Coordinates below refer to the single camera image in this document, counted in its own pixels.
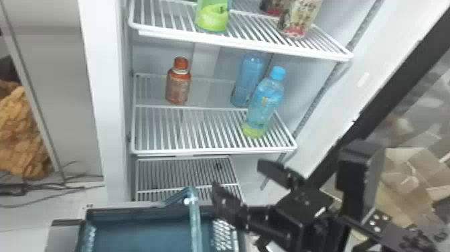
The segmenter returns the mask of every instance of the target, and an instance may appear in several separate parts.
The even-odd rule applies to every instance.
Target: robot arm
[[[375,244],[383,251],[437,251],[424,235],[392,224],[390,216],[374,208],[383,159],[377,145],[364,141],[342,149],[336,179],[336,188],[344,193],[339,211],[329,209],[333,199],[300,174],[266,160],[259,160],[258,171],[290,190],[278,203],[247,206],[217,183],[212,203],[218,217],[239,230],[259,234],[256,246],[261,251],[273,241],[287,252],[342,252],[351,229],[368,237],[353,248],[355,252]]]

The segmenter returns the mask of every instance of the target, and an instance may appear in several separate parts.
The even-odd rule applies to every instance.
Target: brown bottle
[[[188,70],[188,61],[177,57],[173,61],[173,68],[167,71],[165,84],[165,99],[175,105],[184,105],[191,86],[191,73]]]

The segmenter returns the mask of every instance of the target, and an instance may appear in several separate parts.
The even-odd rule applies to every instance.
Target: plastic container
[[[267,15],[279,17],[283,13],[284,2],[285,0],[261,0],[259,9]]]
[[[231,0],[198,0],[196,26],[205,32],[225,32],[230,6]]]
[[[251,138],[264,135],[275,109],[283,99],[285,89],[281,81],[285,77],[285,69],[274,66],[269,77],[258,84],[248,106],[247,119],[242,124],[242,132]]]
[[[280,16],[277,27],[290,38],[303,38],[311,28],[322,0],[286,0],[285,10]]]
[[[177,57],[173,61],[173,68],[167,72],[165,83],[165,99],[175,105],[184,105],[189,95],[191,86],[191,74],[189,63],[183,57]]]
[[[236,107],[246,107],[257,84],[265,71],[265,55],[251,52],[242,57],[238,78],[231,93],[231,103]]]

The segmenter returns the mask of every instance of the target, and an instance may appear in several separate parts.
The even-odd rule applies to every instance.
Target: cable
[[[0,208],[11,209],[11,208],[19,208],[19,207],[23,207],[23,206],[29,206],[31,204],[35,204],[35,203],[39,203],[39,202],[42,202],[42,201],[45,201],[45,200],[49,200],[51,198],[57,198],[57,197],[64,196],[64,195],[67,195],[67,194],[73,194],[73,193],[76,193],[76,192],[87,191],[87,190],[91,190],[91,189],[95,189],[95,188],[102,188],[102,187],[104,187],[104,185],[102,185],[102,186],[90,186],[90,187],[79,187],[77,189],[73,188],[73,189],[69,189],[70,191],[63,192],[61,194],[54,194],[54,195],[50,195],[50,196],[47,196],[47,197],[39,198],[37,200],[32,200],[32,201],[29,201],[29,202],[24,202],[24,203],[19,203],[19,204],[10,204],[10,205],[0,204]]]

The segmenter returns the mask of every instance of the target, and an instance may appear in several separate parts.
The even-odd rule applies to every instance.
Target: blue bottle cap
[[[274,80],[283,80],[285,78],[286,70],[281,66],[274,66],[271,72],[271,78]]]

